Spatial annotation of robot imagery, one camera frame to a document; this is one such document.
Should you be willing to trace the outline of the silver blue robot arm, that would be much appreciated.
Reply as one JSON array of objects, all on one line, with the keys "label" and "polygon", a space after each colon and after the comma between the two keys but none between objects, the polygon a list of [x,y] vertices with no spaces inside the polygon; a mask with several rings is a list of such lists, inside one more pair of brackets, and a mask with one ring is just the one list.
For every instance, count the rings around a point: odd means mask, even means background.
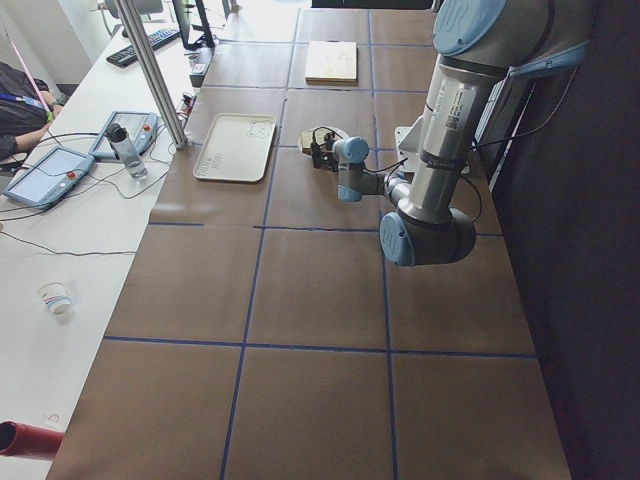
[{"label": "silver blue robot arm", "polygon": [[412,179],[368,171],[361,137],[339,139],[331,156],[338,197],[383,195],[395,207],[380,223],[385,257],[399,266],[456,262],[475,245],[472,219],[450,201],[494,85],[506,76],[555,75],[586,55],[593,1],[447,1],[435,19],[439,58],[423,114]]}]

